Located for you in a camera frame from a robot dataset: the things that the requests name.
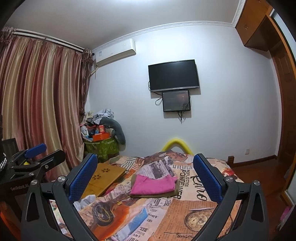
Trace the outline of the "newspaper print bed quilt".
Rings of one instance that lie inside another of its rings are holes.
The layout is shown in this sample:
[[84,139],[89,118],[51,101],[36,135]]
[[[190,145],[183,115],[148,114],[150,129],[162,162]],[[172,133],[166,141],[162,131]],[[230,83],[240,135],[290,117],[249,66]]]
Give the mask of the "newspaper print bed quilt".
[[[105,163],[126,171],[99,197],[88,195],[74,204],[98,240],[191,240],[217,205],[194,170],[192,155],[170,150]],[[133,175],[158,179],[168,174],[180,181],[178,195],[130,196]]]

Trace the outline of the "orange box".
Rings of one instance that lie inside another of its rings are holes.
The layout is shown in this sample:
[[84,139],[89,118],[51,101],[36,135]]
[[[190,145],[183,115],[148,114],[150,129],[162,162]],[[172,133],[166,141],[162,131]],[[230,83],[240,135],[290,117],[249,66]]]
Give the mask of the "orange box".
[[110,133],[98,133],[93,135],[93,142],[102,141],[110,138]]

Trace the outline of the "small black wall monitor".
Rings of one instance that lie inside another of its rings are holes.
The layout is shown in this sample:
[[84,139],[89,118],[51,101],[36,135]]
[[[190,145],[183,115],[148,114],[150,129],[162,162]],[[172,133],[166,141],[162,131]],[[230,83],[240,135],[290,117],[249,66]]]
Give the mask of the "small black wall monitor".
[[165,113],[191,110],[189,90],[165,91],[162,100]]

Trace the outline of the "striped pink curtain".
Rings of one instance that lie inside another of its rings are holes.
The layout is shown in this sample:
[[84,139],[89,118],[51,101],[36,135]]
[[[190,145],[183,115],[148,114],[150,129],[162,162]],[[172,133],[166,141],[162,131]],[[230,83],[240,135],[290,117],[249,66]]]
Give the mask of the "striped pink curtain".
[[20,149],[39,144],[47,154],[65,152],[49,181],[67,175],[83,159],[80,124],[90,84],[93,53],[1,30],[1,114],[3,137]]

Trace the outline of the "brown wooden door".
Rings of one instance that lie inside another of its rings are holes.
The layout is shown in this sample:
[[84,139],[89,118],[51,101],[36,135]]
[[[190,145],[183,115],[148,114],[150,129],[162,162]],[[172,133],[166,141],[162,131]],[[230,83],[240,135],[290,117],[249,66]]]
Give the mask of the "brown wooden door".
[[288,164],[295,156],[295,74],[292,62],[283,43],[277,43],[270,51],[275,65],[281,98],[281,136],[278,157]]

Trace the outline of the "yellow foam headboard guard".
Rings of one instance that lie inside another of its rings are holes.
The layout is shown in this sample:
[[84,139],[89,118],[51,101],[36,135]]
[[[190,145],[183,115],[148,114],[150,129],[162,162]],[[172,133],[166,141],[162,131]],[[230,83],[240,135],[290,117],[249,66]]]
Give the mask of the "yellow foam headboard guard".
[[180,138],[173,138],[173,139],[169,140],[162,148],[162,151],[167,151],[170,148],[175,147],[175,146],[178,146],[180,149],[182,149],[185,154],[189,154],[189,155],[194,156],[194,153],[189,148],[189,146]]

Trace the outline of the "wooden overhead cabinet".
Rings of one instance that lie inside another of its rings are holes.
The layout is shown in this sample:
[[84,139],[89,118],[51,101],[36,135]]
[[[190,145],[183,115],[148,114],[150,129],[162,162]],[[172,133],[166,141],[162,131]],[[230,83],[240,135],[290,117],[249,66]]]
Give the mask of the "wooden overhead cabinet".
[[267,1],[246,1],[236,30],[247,48],[269,51],[280,41],[271,20],[268,18],[271,5]]

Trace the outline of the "wall mounted black television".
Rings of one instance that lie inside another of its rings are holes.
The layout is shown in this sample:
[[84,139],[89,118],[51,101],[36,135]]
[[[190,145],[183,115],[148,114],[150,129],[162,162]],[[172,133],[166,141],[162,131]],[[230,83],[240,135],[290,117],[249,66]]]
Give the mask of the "wall mounted black television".
[[149,65],[148,72],[150,92],[200,88],[194,59]]

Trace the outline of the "white air conditioner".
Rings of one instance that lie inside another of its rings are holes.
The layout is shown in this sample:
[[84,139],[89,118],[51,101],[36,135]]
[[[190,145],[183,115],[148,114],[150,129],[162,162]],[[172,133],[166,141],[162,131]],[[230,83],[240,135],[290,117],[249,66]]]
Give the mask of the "white air conditioner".
[[135,40],[129,39],[117,39],[103,44],[94,52],[94,69],[106,66],[110,63],[114,63],[118,60],[128,58],[136,55]]

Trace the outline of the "grey plush pillow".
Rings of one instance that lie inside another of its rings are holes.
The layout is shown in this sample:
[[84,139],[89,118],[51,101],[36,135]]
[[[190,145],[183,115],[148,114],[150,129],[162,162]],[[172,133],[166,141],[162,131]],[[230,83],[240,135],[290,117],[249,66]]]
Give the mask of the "grey plush pillow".
[[126,139],[125,139],[125,135],[123,133],[122,127],[117,121],[111,118],[102,118],[99,124],[104,125],[107,128],[111,128],[112,129],[111,135],[117,138],[119,144],[121,145],[126,144]]

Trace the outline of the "pile of grey clothes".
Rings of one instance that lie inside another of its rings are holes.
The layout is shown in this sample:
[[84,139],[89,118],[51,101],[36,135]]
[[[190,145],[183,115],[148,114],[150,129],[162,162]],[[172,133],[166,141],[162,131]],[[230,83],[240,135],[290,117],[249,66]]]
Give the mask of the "pile of grey clothes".
[[88,118],[86,118],[86,121],[88,123],[92,123],[92,124],[96,124],[99,125],[100,121],[103,118],[110,118],[113,119],[114,118],[114,112],[111,109],[102,109],[100,111],[98,111],[97,113],[93,113],[93,112],[89,112],[90,116]]

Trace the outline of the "green storage basket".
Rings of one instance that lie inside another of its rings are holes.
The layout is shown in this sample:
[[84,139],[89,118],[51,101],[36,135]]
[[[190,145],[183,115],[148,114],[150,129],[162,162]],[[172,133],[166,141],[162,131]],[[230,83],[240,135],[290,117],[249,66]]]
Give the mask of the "green storage basket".
[[95,154],[99,163],[106,162],[110,158],[119,155],[119,146],[116,139],[113,137],[98,142],[89,142],[85,140],[84,144],[85,154]]

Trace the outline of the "pink pants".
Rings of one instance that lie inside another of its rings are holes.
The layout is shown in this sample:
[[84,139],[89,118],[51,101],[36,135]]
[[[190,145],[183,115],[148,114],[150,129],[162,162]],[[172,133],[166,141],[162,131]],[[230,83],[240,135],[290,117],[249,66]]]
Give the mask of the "pink pants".
[[177,181],[178,178],[172,177],[170,174],[160,179],[136,175],[130,193],[136,196],[170,193],[175,190]]

